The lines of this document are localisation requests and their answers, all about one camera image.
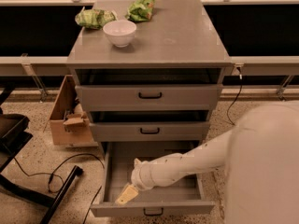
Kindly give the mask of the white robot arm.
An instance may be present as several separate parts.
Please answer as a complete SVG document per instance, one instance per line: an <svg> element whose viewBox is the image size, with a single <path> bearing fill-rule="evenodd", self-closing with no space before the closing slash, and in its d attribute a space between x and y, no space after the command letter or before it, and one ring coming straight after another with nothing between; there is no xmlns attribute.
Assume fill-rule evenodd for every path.
<svg viewBox="0 0 299 224"><path fill-rule="evenodd" d="M221 166L225 224L299 224L299 103L260 105L232 130L187 153L135 160L116 203Z"/></svg>

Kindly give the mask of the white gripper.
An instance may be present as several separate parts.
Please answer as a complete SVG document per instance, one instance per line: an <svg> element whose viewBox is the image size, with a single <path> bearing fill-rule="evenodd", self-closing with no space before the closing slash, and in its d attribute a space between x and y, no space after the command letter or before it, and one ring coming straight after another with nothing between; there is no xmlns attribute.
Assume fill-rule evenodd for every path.
<svg viewBox="0 0 299 224"><path fill-rule="evenodd" d="M151 177L151 163L134 159L134 170L131 174L132 184L126 184L115 201L116 204L126 204L138 195L138 191L150 190L155 187Z"/></svg>

